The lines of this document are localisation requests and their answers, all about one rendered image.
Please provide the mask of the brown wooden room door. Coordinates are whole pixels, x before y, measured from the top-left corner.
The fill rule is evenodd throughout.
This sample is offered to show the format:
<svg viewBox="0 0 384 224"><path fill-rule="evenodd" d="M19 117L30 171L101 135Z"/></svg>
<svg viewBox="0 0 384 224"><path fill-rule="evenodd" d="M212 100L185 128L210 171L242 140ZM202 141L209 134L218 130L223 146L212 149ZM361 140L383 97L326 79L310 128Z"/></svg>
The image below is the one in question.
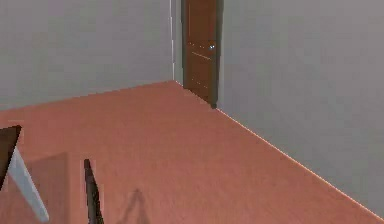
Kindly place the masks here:
<svg viewBox="0 0 384 224"><path fill-rule="evenodd" d="M223 0L182 0L183 87L212 108L218 103Z"/></svg>

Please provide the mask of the dark brown table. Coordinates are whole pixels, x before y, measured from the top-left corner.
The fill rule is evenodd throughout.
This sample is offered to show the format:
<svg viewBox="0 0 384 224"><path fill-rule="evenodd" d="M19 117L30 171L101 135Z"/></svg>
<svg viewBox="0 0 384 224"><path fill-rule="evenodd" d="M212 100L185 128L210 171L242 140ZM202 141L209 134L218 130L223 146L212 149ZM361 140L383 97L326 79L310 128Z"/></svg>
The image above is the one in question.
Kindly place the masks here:
<svg viewBox="0 0 384 224"><path fill-rule="evenodd" d="M49 213L17 148L21 130L21 125L0 129L0 190L10 176L37 219L46 223Z"/></svg>

